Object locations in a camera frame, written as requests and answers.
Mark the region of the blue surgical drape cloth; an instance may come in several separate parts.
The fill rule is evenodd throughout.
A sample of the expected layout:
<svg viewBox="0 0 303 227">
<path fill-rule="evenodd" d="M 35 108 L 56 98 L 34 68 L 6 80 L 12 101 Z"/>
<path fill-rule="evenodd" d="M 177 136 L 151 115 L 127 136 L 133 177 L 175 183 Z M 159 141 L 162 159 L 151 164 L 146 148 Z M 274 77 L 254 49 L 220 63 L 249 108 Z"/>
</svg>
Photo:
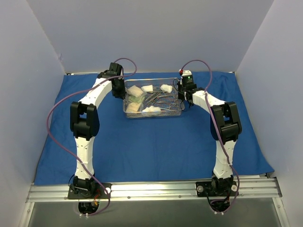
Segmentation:
<svg viewBox="0 0 303 227">
<path fill-rule="evenodd" d="M 70 130 L 71 102 L 91 88 L 95 74 L 63 78 L 53 112 L 52 135 L 47 138 L 37 166 L 35 185 L 68 183 L 76 171 L 76 143 Z M 240 175 L 273 172 L 258 144 L 233 73 L 194 72 L 199 87 L 211 95 L 236 103 L 242 133 L 233 153 L 233 167 Z M 129 119 L 123 101 L 108 94 L 98 108 L 100 129 L 94 141 L 95 176 L 106 182 L 176 181 L 209 178 L 216 156 L 209 113 L 198 106 L 179 116 Z"/>
</svg>

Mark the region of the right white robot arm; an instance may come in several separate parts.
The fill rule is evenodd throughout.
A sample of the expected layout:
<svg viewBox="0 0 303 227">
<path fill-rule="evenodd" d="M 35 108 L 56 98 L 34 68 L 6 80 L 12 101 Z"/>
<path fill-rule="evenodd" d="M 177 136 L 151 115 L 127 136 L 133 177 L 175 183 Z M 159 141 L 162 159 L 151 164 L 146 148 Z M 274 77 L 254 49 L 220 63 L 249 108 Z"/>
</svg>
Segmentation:
<svg viewBox="0 0 303 227">
<path fill-rule="evenodd" d="M 237 105 L 198 88 L 191 71 L 180 70 L 179 74 L 178 98 L 187 101 L 189 106 L 199 106 L 210 114 L 210 130 L 216 141 L 216 160 L 210 189 L 215 195 L 221 195 L 227 189 L 236 188 L 233 184 L 232 158 L 235 144 L 242 132 Z"/>
</svg>

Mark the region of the steel hemostat clamp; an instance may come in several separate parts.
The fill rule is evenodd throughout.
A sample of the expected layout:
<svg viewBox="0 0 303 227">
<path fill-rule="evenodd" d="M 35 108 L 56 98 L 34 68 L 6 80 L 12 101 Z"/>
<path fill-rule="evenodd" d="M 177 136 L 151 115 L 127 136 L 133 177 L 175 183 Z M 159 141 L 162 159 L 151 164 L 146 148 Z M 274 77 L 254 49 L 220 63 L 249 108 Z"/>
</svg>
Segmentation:
<svg viewBox="0 0 303 227">
<path fill-rule="evenodd" d="M 175 104 L 177 101 L 177 97 L 173 95 L 162 95 L 156 98 L 156 103 L 159 104 Z"/>
</svg>

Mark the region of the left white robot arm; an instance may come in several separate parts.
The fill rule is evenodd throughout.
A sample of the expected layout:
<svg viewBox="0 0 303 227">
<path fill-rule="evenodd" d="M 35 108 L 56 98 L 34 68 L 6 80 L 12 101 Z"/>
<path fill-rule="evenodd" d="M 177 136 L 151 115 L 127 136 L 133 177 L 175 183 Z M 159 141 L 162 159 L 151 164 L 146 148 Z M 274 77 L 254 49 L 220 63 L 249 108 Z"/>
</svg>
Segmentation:
<svg viewBox="0 0 303 227">
<path fill-rule="evenodd" d="M 115 98 L 125 98 L 122 76 L 122 65 L 110 63 L 109 69 L 97 76 L 93 89 L 78 102 L 72 102 L 70 107 L 70 128 L 78 157 L 72 185 L 84 198 L 91 198 L 97 186 L 93 179 L 93 144 L 100 128 L 98 107 L 109 92 Z"/>
</svg>

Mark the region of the steel mesh instrument tray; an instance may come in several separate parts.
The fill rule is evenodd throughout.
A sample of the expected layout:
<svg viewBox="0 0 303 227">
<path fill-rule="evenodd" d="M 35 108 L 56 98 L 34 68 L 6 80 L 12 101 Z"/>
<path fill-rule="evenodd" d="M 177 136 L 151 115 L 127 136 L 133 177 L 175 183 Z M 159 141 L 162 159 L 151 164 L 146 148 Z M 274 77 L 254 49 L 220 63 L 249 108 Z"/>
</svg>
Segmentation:
<svg viewBox="0 0 303 227">
<path fill-rule="evenodd" d="M 153 85 L 153 92 L 146 92 L 145 100 L 148 98 L 152 93 L 162 93 L 162 95 L 173 95 L 176 96 L 178 99 L 178 91 L 176 90 L 176 82 L 178 81 L 177 78 L 160 78 L 160 79 L 130 79 L 125 81 L 125 90 L 131 86 L 142 87 L 146 85 Z M 171 85 L 173 90 L 171 93 L 163 92 L 160 87 L 163 84 Z M 128 118 L 146 118 L 146 117 L 164 117 L 164 116 L 178 116 L 181 115 L 182 108 L 181 108 L 181 101 L 178 101 L 175 104 L 159 104 L 156 103 L 156 98 L 151 100 L 150 102 L 141 103 L 140 110 L 135 113 L 127 113 L 126 108 L 127 105 L 130 103 L 128 101 L 128 95 L 126 93 L 126 97 L 123 101 L 123 111 Z M 143 112 L 143 109 L 146 107 L 155 106 L 155 107 L 165 107 L 170 108 L 170 111 L 161 110 L 159 112 Z"/>
</svg>

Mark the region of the steel surgical scissors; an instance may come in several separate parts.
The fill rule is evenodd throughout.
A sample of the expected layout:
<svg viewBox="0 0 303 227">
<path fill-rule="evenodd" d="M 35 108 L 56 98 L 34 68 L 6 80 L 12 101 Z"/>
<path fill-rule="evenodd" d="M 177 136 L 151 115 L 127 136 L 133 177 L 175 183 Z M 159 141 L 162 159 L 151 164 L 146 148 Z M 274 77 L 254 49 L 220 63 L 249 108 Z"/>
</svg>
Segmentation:
<svg viewBox="0 0 303 227">
<path fill-rule="evenodd" d="M 152 93 L 148 98 L 146 98 L 145 102 L 150 102 L 151 100 L 154 100 L 160 95 L 162 95 L 162 93 Z"/>
</svg>

